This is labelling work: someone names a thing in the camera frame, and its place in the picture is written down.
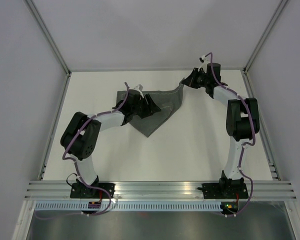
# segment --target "white connector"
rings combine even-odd
[[[138,92],[140,93],[140,95],[142,96],[142,98],[144,99],[145,96],[144,96],[144,94],[142,93],[142,89],[144,89],[144,87],[143,87],[141,84],[138,84],[137,86],[135,86],[135,87],[133,88],[133,90],[138,91]]]
[[[198,69],[203,69],[203,71],[206,73],[207,72],[207,65],[210,63],[210,59],[208,57],[205,57],[205,55],[202,55],[200,57],[200,62],[202,62],[202,64],[199,66]]]

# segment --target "wire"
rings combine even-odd
[[[252,195],[253,195],[253,192],[254,192],[254,181],[252,180],[251,177],[247,176],[244,174],[244,172],[241,170],[241,163],[242,163],[242,160],[243,160],[243,156],[244,156],[244,152],[245,152],[245,146],[246,145],[250,145],[250,146],[254,146],[256,144],[256,132],[255,132],[255,127],[254,127],[254,123],[253,123],[253,120],[252,120],[252,116],[251,116],[251,113],[250,113],[250,110],[249,110],[249,107],[248,105],[246,104],[245,100],[234,90],[232,90],[231,88],[229,87],[226,87],[224,85],[222,85],[217,77],[216,77],[216,74],[215,74],[215,71],[214,71],[214,66],[213,66],[213,53],[212,52],[209,52],[207,55],[205,55],[204,57],[207,57],[207,56],[210,56],[210,66],[211,66],[211,72],[212,72],[212,75],[213,75],[213,78],[214,80],[216,81],[216,83],[222,87],[223,89],[225,90],[228,90],[229,92],[233,93],[234,95],[236,95],[236,97],[242,102],[245,110],[246,110],[246,113],[248,115],[248,118],[249,118],[249,122],[250,122],[250,127],[251,127],[251,132],[252,132],[252,143],[246,141],[242,144],[242,149],[241,149],[241,153],[240,153],[240,158],[239,158],[239,164],[238,164],[238,169],[239,169],[239,172],[240,174],[247,178],[250,182],[251,182],[251,191],[250,191],[250,195],[248,197],[248,200],[246,201],[245,205],[240,209],[238,210],[238,212],[236,213],[236,215],[238,215],[239,213],[241,213],[247,206],[248,204],[250,203],[251,201],[251,198],[252,198]],[[231,215],[228,215],[227,217],[234,217],[235,215],[234,214],[231,214]]]
[[[71,188],[73,187],[72,186],[72,184],[70,184],[69,182],[68,182],[68,179],[69,179],[69,177],[71,176],[71,175],[75,175],[76,177],[78,177],[78,175],[76,174],[76,173],[71,173],[67,178],[66,178],[66,184],[68,184]]]
[[[65,213],[65,214],[59,214],[57,216],[42,217],[42,216],[38,216],[38,211],[34,211],[33,215],[36,219],[45,221],[45,220],[57,219],[60,217],[72,216],[72,215],[82,215],[82,213],[81,212],[70,212],[70,213]]]
[[[237,207],[239,208],[239,194],[236,193],[236,201],[235,201],[235,204],[237,205]]]
[[[128,93],[129,93],[129,86],[128,86],[128,84],[127,84],[126,82],[124,82],[124,84],[125,84],[125,86],[126,86],[126,93],[125,93],[125,97],[124,97],[122,103],[121,103],[116,109],[114,109],[113,111],[104,111],[104,112],[100,112],[100,113],[95,114],[95,115],[93,115],[92,117],[90,117],[90,118],[82,125],[82,127],[80,127],[80,129],[78,130],[78,132],[74,135],[73,139],[70,141],[69,145],[66,147],[66,149],[65,149],[65,151],[64,151],[64,153],[63,153],[63,155],[62,155],[62,159],[63,159],[63,160],[72,160],[72,161],[74,162],[74,167],[75,167],[76,173],[78,174],[78,178],[79,178],[79,180],[81,181],[81,183],[83,183],[83,185],[84,185],[86,188],[89,188],[89,189],[96,189],[96,190],[99,190],[99,191],[103,191],[103,192],[108,196],[108,198],[109,198],[109,204],[107,205],[107,207],[106,207],[104,210],[100,211],[100,212],[96,212],[96,213],[90,214],[90,215],[92,215],[92,216],[98,216],[98,215],[101,215],[101,214],[105,213],[105,212],[110,208],[110,205],[111,205],[111,202],[112,202],[112,201],[111,201],[111,195],[110,195],[110,193],[109,193],[107,190],[105,190],[105,189],[103,189],[103,188],[101,188],[101,187],[90,186],[89,184],[87,184],[87,183],[85,182],[85,180],[83,179],[83,177],[81,176],[81,174],[80,174],[79,167],[78,167],[78,163],[77,163],[76,159],[75,159],[74,157],[66,156],[66,155],[67,155],[67,153],[69,152],[69,150],[70,150],[70,148],[72,147],[72,145],[74,144],[74,142],[76,141],[77,137],[80,135],[80,133],[85,129],[85,127],[86,127],[93,119],[95,119],[96,117],[101,116],[101,115],[112,114],[112,113],[114,113],[114,112],[116,112],[116,111],[118,111],[118,110],[120,110],[120,109],[122,108],[122,106],[123,106],[123,105],[126,103],[126,101],[127,101]]]
[[[102,191],[99,191],[99,203],[101,203],[102,202]]]
[[[227,209],[227,211],[229,211],[230,213],[233,213],[233,214],[237,214],[237,212],[231,211],[230,209]]]

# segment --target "black mounting plate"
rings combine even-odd
[[[249,197],[248,190],[246,184],[243,184],[243,187],[239,188],[231,188],[229,187],[224,192],[221,191],[219,183],[203,183],[202,188],[200,188],[203,192],[204,199],[237,199],[237,195],[239,195],[239,199],[247,199]]]
[[[111,198],[115,194],[115,184],[111,182],[99,182],[97,184],[92,184],[93,187],[99,187],[109,192]],[[109,199],[108,195],[104,191],[99,191],[96,189],[87,188],[81,182],[75,182],[72,184],[70,198],[71,199],[99,199],[100,192],[102,194],[102,199]]]

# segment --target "gray cloth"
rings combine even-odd
[[[154,103],[161,109],[152,116],[141,119],[134,116],[130,124],[147,138],[153,134],[162,124],[164,124],[181,106],[183,100],[184,85],[170,91],[143,91],[143,94],[150,94]],[[116,102],[123,100],[126,91],[118,91]]]

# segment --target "white wall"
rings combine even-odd
[[[22,0],[0,1],[0,240],[36,179],[65,73]]]
[[[280,0],[34,0],[71,70],[244,67]]]
[[[288,4],[250,76],[276,163],[300,203],[300,0]]]

